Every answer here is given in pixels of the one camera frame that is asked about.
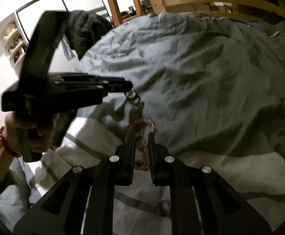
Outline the left hand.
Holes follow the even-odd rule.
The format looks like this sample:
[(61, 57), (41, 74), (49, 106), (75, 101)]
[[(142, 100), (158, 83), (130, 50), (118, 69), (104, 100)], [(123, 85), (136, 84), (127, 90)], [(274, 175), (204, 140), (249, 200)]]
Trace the left hand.
[(4, 122), (3, 136), (11, 150), (22, 154), (22, 139), (20, 133), (28, 132), (31, 150), (37, 153), (46, 152), (52, 145), (59, 114), (32, 116), (28, 113), (13, 111), (7, 113)]

